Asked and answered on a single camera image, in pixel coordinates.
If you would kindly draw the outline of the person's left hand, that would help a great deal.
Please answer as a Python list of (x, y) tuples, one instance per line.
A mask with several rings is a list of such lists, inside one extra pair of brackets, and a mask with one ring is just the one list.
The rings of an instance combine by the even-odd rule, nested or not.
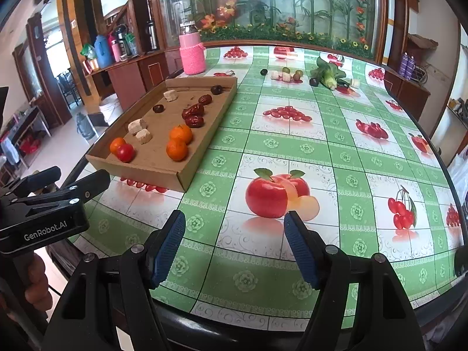
[(32, 305), (36, 312), (46, 315), (52, 308), (53, 299), (48, 291), (48, 278), (45, 273), (44, 260), (35, 252), (26, 254), (14, 264), (21, 273), (25, 286), (25, 301)]

